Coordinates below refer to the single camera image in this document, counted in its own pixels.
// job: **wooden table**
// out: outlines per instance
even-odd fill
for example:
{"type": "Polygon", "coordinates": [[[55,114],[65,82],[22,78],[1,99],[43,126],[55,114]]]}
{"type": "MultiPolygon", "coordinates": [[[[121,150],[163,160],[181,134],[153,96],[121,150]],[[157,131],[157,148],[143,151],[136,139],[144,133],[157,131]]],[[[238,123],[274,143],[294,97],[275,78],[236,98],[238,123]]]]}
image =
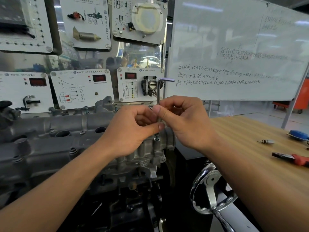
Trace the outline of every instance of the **wooden table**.
{"type": "Polygon", "coordinates": [[[243,116],[213,118],[211,122],[221,137],[237,151],[248,156],[252,164],[269,174],[270,178],[274,181],[286,181],[302,195],[309,196],[309,168],[296,166],[271,155],[272,152],[280,152],[309,157],[305,141],[293,140],[286,130],[243,116]],[[257,142],[262,139],[273,140],[275,144],[257,142]]]}

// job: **engine block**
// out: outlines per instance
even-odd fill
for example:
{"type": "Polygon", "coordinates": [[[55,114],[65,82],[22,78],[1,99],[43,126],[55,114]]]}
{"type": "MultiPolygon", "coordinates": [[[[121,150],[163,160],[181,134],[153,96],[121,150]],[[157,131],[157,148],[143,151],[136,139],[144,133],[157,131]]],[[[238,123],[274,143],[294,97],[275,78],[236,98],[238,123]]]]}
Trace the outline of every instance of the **engine block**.
{"type": "MultiPolygon", "coordinates": [[[[111,97],[95,104],[94,113],[74,115],[51,110],[50,117],[36,117],[13,121],[0,130],[0,208],[25,194],[70,160],[94,144],[106,130],[116,113],[111,97]]],[[[129,156],[110,162],[94,179],[90,194],[129,187],[161,179],[157,167],[166,161],[164,149],[173,150],[175,136],[170,128],[143,141],[129,156]]]]}

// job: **fingernail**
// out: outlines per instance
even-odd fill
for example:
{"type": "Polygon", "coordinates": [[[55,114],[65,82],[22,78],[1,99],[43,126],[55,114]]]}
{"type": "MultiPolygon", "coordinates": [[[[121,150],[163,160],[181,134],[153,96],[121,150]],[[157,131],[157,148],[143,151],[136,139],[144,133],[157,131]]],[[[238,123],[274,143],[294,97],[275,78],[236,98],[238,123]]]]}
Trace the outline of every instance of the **fingernail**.
{"type": "Polygon", "coordinates": [[[152,108],[153,113],[155,113],[156,115],[159,114],[160,108],[161,107],[159,105],[154,105],[154,107],[152,108]]]}
{"type": "Polygon", "coordinates": [[[163,124],[163,123],[160,122],[160,123],[159,123],[159,129],[162,130],[162,129],[164,129],[164,128],[165,128],[165,124],[163,124]]]}

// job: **whiteboard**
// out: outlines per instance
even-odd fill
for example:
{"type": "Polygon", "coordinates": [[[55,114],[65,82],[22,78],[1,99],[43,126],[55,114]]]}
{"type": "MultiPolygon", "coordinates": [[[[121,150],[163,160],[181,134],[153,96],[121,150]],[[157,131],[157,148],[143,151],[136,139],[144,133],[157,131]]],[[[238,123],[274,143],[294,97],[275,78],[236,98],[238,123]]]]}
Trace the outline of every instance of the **whiteboard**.
{"type": "Polygon", "coordinates": [[[292,100],[308,62],[308,15],[262,0],[175,0],[167,97],[292,100]]]}

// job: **whiteboard frame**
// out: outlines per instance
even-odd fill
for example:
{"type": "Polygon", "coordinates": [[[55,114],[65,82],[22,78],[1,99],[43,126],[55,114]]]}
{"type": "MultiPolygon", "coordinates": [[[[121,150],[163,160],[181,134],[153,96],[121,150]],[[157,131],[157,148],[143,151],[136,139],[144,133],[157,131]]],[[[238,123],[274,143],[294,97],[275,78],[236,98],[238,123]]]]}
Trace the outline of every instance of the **whiteboard frame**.
{"type": "MultiPolygon", "coordinates": [[[[277,4],[272,3],[272,2],[269,2],[269,1],[265,1],[265,0],[258,0],[258,1],[264,2],[265,4],[271,3],[271,4],[273,4],[273,5],[277,6],[277,7],[284,8],[284,9],[287,9],[287,10],[295,11],[295,10],[293,10],[293,9],[290,9],[290,8],[287,8],[287,7],[284,7],[284,6],[280,6],[280,5],[277,5],[277,4]]],[[[175,26],[176,26],[176,24],[174,23],[174,19],[173,19],[172,39],[171,39],[171,46],[169,47],[169,51],[168,51],[168,58],[167,58],[166,75],[165,75],[165,77],[168,77],[168,73],[169,73],[168,69],[171,68],[171,62],[172,62],[172,60],[171,60],[170,57],[171,57],[171,55],[173,55],[173,43],[174,43],[174,38],[175,38],[175,35],[174,35],[173,33],[175,32],[175,26]]],[[[298,89],[297,89],[296,92],[295,92],[294,98],[293,98],[292,100],[289,100],[289,101],[294,101],[294,102],[292,102],[292,105],[289,106],[289,109],[290,109],[290,107],[294,107],[294,104],[295,104],[295,101],[296,101],[296,99],[297,99],[297,97],[298,97],[299,91],[300,91],[300,89],[301,89],[301,87],[302,87],[302,85],[303,85],[303,82],[304,82],[305,78],[306,78],[307,71],[308,71],[308,67],[309,67],[309,62],[307,63],[306,70],[305,70],[305,72],[304,72],[304,74],[303,74],[303,78],[301,79],[300,85],[298,86],[298,89]]],[[[163,97],[163,98],[166,97],[167,90],[168,90],[168,84],[169,84],[169,83],[165,83],[165,87],[164,87],[164,97],[163,97]]],[[[236,99],[231,99],[231,100],[225,100],[225,101],[260,101],[260,100],[252,100],[252,99],[251,99],[251,100],[246,100],[246,99],[237,99],[237,100],[236,100],[236,99]]],[[[285,122],[286,118],[287,118],[287,121],[288,121],[290,115],[289,115],[288,117],[287,117],[287,116],[288,116],[288,114],[285,116],[283,122],[285,122]]]]}

